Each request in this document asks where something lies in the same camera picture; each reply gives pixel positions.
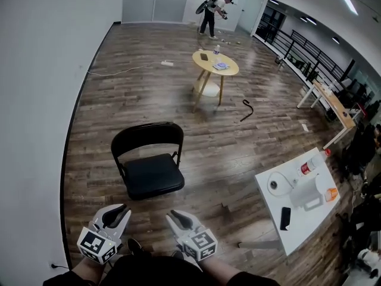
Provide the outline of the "black metal railing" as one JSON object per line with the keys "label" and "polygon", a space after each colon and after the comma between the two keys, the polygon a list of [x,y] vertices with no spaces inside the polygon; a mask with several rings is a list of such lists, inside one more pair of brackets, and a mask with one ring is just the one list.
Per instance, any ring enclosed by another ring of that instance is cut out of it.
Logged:
{"label": "black metal railing", "polygon": [[345,42],[302,11],[267,0],[255,35],[303,72],[329,82],[353,78],[356,61]]}

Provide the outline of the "white electric kettle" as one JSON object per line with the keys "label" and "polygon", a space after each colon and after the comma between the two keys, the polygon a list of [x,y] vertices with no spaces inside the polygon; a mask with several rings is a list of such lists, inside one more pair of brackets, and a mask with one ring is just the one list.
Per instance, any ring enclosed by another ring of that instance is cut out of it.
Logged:
{"label": "white electric kettle", "polygon": [[323,176],[318,174],[291,191],[291,203],[295,208],[303,208],[306,212],[316,209],[324,204],[324,189]]}

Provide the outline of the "frosted glass partition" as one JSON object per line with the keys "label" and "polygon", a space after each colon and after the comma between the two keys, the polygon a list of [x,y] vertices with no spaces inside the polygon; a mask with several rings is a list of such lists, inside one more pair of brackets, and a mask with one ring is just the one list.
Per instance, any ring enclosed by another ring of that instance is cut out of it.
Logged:
{"label": "frosted glass partition", "polygon": [[[199,26],[203,19],[196,9],[205,0],[123,0],[122,23],[176,23]],[[227,18],[215,19],[216,34],[243,30],[251,35],[267,5],[267,0],[233,0],[225,6]]]}

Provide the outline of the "person's dark left shoe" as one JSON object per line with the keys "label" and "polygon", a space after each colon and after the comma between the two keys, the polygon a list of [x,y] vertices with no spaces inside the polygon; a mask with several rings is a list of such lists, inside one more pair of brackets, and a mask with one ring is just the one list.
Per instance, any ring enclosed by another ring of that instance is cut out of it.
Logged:
{"label": "person's dark left shoe", "polygon": [[136,257],[151,257],[151,253],[145,251],[140,243],[133,238],[127,240],[127,247],[130,253]]}

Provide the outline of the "round yellow wooden table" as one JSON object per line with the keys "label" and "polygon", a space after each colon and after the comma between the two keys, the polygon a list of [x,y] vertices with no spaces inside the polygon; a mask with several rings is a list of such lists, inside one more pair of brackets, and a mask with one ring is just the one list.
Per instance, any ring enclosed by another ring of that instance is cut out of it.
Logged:
{"label": "round yellow wooden table", "polygon": [[[201,60],[200,53],[207,54],[208,61]],[[215,83],[209,82],[209,79],[212,74],[215,74],[220,77],[220,86],[218,87],[218,92],[216,93],[216,96],[218,95],[218,105],[221,105],[225,78],[229,76],[232,77],[238,74],[239,66],[234,60],[232,60],[224,54],[219,53],[215,55],[214,51],[208,51],[203,49],[194,52],[192,54],[192,59],[193,62],[201,69],[201,73],[199,74],[197,80],[193,84],[193,90],[197,93],[197,96],[192,112],[194,113],[196,111],[201,96],[204,94],[204,91],[206,90],[207,86],[209,88],[217,87]],[[213,68],[213,64],[215,63],[226,63],[230,66],[230,69],[218,71]]]}

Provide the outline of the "wooden desk white legs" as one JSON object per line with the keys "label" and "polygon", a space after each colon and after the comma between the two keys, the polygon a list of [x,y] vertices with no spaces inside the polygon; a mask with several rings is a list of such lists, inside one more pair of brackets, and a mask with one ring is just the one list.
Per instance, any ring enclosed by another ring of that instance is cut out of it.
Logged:
{"label": "wooden desk white legs", "polygon": [[300,108],[314,90],[318,92],[318,96],[311,104],[310,108],[313,108],[321,98],[324,98],[343,126],[343,129],[323,147],[323,150],[325,150],[332,144],[337,144],[338,141],[340,141],[348,132],[355,128],[355,122],[349,115],[349,111],[343,106],[333,91],[329,89],[328,86],[322,85],[316,80],[313,81],[311,88],[307,91],[296,107]]}

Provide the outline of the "black smartphone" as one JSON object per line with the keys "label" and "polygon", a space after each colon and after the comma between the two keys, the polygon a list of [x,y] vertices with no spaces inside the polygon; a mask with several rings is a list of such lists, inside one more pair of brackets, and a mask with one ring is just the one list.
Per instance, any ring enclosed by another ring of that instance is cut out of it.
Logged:
{"label": "black smartphone", "polygon": [[281,212],[280,230],[288,231],[291,222],[291,208],[283,207]]}

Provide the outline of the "person's left forearm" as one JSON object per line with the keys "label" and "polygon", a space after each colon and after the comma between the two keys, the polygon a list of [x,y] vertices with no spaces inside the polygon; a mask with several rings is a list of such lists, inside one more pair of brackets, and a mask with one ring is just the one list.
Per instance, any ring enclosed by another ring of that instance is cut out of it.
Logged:
{"label": "person's left forearm", "polygon": [[84,257],[71,271],[82,279],[98,285],[103,276],[104,269],[105,265],[101,265],[87,257]]}

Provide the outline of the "black folding chair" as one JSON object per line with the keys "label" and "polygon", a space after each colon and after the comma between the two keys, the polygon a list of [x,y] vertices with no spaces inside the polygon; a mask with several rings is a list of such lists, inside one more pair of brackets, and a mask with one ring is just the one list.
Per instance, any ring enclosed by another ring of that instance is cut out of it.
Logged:
{"label": "black folding chair", "polygon": [[[133,126],[116,134],[111,142],[111,153],[132,200],[169,194],[184,187],[185,179],[179,169],[183,138],[182,128],[172,122]],[[173,154],[139,158],[124,164],[118,159],[137,148],[156,144],[177,145],[178,150]]]}

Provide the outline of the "white square table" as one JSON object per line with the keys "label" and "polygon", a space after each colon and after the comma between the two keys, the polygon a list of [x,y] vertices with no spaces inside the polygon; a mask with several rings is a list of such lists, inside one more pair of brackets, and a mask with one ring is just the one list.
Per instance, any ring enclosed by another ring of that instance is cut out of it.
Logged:
{"label": "white square table", "polygon": [[[318,148],[313,148],[292,160],[254,176],[255,187],[259,190],[266,208],[270,213],[278,239],[270,241],[241,241],[238,243],[238,247],[250,249],[282,248],[286,255],[290,255],[297,250],[314,231],[318,230],[325,218],[332,213],[338,204],[341,199],[340,194],[331,202],[327,202],[323,194],[324,204],[306,212],[303,208],[295,208],[291,203],[289,195],[281,198],[272,196],[267,189],[267,183],[269,176],[273,172],[284,174],[289,181],[294,184],[294,187],[320,174],[323,176],[323,183],[325,185],[324,193],[328,188],[337,188],[326,162],[305,176],[298,175],[298,168],[319,152],[320,150]],[[283,207],[291,208],[291,222],[288,231],[280,230]]]}

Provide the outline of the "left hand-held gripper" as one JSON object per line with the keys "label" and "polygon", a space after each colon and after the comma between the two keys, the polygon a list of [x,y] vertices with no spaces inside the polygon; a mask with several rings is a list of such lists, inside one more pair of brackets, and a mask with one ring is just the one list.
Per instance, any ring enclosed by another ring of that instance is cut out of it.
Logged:
{"label": "left hand-held gripper", "polygon": [[81,254],[105,264],[117,255],[121,236],[132,214],[125,204],[113,204],[97,211],[88,227],[83,227],[77,240]]}

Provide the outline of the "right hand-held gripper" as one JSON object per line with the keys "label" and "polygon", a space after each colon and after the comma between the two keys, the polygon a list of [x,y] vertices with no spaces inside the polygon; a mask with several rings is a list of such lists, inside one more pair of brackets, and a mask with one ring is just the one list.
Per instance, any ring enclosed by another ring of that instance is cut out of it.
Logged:
{"label": "right hand-held gripper", "polygon": [[171,210],[165,218],[187,256],[202,261],[217,251],[216,237],[196,216],[182,210]]}

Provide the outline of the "clear bottle red label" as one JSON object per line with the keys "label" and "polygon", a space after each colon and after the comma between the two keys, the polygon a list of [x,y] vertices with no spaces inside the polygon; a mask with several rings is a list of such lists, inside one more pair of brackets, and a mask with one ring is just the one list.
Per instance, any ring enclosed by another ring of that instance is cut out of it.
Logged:
{"label": "clear bottle red label", "polygon": [[321,166],[327,160],[327,158],[330,157],[330,155],[331,150],[328,148],[320,151],[318,154],[314,155],[298,168],[298,175],[305,176],[311,173],[313,170],[316,170],[316,168]]}

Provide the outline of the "person's right forearm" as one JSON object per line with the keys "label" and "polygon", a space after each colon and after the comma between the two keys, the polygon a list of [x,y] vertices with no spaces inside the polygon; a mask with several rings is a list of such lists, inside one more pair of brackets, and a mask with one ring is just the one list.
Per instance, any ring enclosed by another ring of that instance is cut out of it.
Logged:
{"label": "person's right forearm", "polygon": [[230,266],[215,256],[210,256],[198,262],[199,267],[215,278],[220,284],[227,284],[240,270]]}

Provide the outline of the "person's black clothing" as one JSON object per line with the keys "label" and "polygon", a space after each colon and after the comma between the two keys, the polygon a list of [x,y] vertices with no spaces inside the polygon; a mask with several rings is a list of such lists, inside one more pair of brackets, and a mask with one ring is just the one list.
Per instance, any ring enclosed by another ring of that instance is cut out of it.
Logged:
{"label": "person's black clothing", "polygon": [[280,286],[270,278],[240,271],[227,284],[220,284],[199,265],[171,256],[119,258],[98,285],[71,270],[43,282],[43,286]]}

